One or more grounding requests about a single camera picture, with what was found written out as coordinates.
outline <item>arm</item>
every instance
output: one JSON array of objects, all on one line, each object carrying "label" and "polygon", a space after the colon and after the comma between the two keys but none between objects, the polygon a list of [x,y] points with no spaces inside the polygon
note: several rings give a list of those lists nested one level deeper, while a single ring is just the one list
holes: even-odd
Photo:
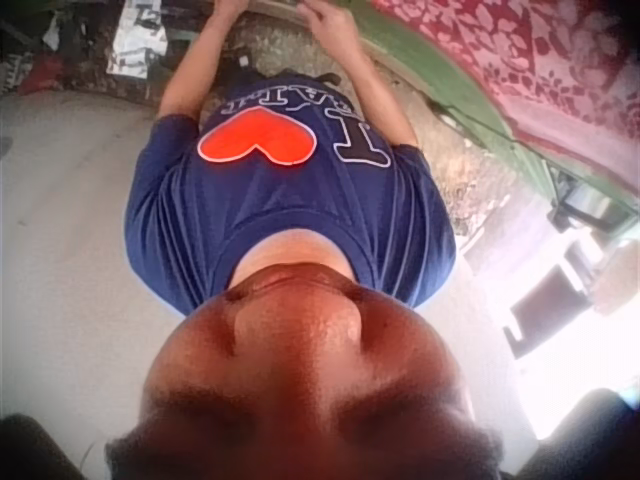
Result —
[{"label": "arm", "polygon": [[213,14],[167,85],[158,118],[179,113],[200,120],[202,105],[218,70],[224,39],[248,4],[249,0],[215,0]]},{"label": "arm", "polygon": [[409,119],[364,51],[351,12],[324,0],[304,0],[298,4],[298,11],[307,19],[320,45],[344,68],[367,121],[391,145],[417,147],[418,139]]}]

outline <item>red floral fabric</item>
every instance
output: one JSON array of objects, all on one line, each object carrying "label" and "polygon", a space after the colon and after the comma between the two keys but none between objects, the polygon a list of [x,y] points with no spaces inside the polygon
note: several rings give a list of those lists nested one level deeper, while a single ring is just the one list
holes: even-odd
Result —
[{"label": "red floral fabric", "polygon": [[481,85],[516,138],[640,191],[640,67],[619,19],[579,0],[372,0]]}]

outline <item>t-shirt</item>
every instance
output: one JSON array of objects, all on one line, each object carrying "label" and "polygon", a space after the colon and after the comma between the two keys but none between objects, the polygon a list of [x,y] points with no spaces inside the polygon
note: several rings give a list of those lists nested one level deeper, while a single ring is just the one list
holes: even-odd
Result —
[{"label": "t-shirt", "polygon": [[183,115],[158,120],[138,159],[125,239],[157,295],[188,315],[288,229],[324,235],[361,285],[409,306],[442,286],[455,240],[420,150],[390,147],[346,97],[308,78],[229,98],[202,130]]}]

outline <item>nose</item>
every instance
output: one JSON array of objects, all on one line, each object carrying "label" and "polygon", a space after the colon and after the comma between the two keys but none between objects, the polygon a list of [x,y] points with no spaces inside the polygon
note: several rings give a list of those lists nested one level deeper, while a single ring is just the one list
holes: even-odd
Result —
[{"label": "nose", "polygon": [[341,292],[291,280],[240,308],[234,322],[234,353],[246,368],[268,377],[270,385],[315,395],[332,390],[346,381],[345,373],[354,371],[361,332],[360,311]]}]

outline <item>lips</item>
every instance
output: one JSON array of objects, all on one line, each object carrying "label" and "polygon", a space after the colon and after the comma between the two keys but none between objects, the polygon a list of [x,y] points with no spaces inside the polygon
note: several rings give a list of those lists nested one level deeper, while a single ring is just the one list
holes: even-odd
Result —
[{"label": "lips", "polygon": [[239,301],[277,285],[296,281],[315,284],[340,293],[354,287],[353,282],[349,279],[322,265],[273,265],[253,274],[236,287],[228,290],[226,295],[233,301]]}]

